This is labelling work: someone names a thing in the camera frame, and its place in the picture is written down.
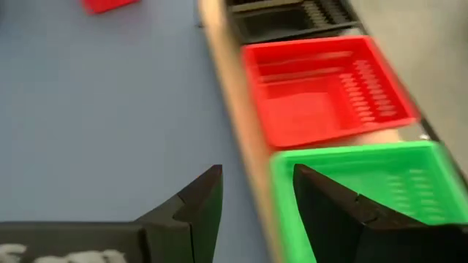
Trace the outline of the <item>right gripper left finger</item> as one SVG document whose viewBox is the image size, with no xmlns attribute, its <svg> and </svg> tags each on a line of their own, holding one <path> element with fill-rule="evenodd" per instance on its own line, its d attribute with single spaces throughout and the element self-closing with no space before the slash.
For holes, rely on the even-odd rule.
<svg viewBox="0 0 468 263">
<path fill-rule="evenodd" d="M 137 219 L 151 262 L 212 263 L 223 202 L 223 171 L 215 164 Z"/>
</svg>

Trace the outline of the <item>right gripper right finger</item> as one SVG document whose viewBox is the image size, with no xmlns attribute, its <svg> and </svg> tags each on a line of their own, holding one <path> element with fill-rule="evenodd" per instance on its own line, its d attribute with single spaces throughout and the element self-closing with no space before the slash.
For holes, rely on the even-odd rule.
<svg viewBox="0 0 468 263">
<path fill-rule="evenodd" d="M 298 210 L 317 262 L 354 262 L 366 230 L 425 224 L 304 165 L 293 169 Z"/>
</svg>

